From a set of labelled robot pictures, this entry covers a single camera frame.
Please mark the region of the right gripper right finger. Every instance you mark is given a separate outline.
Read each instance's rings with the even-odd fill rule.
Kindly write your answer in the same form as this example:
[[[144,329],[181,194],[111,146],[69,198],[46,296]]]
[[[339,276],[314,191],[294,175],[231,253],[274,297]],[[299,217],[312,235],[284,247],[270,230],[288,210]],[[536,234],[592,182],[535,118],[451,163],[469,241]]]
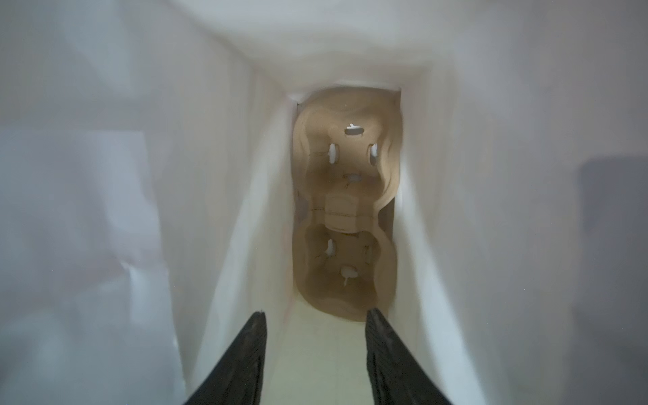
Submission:
[[[376,308],[367,312],[366,347],[367,371],[375,404],[451,404]]]

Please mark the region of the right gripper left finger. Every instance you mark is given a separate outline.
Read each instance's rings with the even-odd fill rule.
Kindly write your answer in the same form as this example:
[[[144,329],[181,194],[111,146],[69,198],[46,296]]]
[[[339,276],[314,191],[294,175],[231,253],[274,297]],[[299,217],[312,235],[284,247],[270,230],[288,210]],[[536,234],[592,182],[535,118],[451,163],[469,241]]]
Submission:
[[[254,312],[187,405],[258,405],[268,338],[264,312]]]

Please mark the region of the brown pulp cup carrier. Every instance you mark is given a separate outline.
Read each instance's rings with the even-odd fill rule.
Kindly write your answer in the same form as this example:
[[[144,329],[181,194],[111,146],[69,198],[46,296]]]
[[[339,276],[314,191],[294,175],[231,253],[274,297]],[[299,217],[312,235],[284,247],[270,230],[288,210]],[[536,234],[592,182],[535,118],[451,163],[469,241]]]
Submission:
[[[293,277],[315,309],[363,322],[393,302],[402,144],[396,91],[325,89],[300,105],[292,135]]]

